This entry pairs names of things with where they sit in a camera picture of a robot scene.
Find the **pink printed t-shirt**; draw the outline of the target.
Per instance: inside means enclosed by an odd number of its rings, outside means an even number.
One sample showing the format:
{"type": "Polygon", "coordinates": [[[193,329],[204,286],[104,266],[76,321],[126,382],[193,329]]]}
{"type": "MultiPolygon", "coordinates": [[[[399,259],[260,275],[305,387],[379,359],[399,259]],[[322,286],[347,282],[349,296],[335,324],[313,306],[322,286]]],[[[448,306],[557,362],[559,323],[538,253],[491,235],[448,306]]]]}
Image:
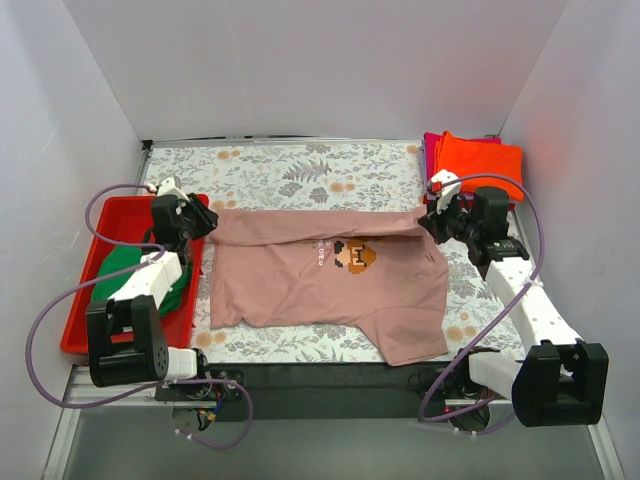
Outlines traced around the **pink printed t-shirt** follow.
{"type": "Polygon", "coordinates": [[[356,327],[391,366],[446,354],[448,262],[425,214],[222,211],[210,235],[212,327],[356,327]]]}

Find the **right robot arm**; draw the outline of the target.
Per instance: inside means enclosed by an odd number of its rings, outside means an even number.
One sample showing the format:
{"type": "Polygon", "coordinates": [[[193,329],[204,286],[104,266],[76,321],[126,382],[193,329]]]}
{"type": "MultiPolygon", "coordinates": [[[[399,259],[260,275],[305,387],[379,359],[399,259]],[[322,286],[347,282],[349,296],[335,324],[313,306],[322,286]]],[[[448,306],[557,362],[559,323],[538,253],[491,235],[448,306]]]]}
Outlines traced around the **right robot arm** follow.
{"type": "Polygon", "coordinates": [[[500,352],[471,341],[439,374],[422,402],[429,403],[444,381],[475,397],[484,389],[509,400],[526,427],[594,425],[601,419],[609,356],[571,328],[538,281],[539,263],[508,233],[510,202],[499,188],[482,187],[464,207],[454,185],[436,182],[434,199],[419,223],[437,242],[466,245],[471,263],[504,305],[526,356],[510,361],[500,352]]]}

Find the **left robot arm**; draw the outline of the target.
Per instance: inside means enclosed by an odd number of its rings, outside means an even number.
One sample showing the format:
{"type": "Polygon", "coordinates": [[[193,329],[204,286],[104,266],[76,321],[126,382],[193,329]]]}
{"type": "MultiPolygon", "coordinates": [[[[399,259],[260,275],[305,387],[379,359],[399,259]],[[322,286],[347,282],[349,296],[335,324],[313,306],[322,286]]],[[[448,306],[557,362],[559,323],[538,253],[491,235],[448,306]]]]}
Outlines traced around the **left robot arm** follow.
{"type": "Polygon", "coordinates": [[[192,265],[190,242],[212,232],[218,216],[197,195],[176,193],[154,198],[150,213],[129,278],[87,307],[90,376],[97,387],[178,381],[188,398],[200,400],[211,392],[213,377],[202,368],[201,353],[168,345],[160,307],[192,265]]]}

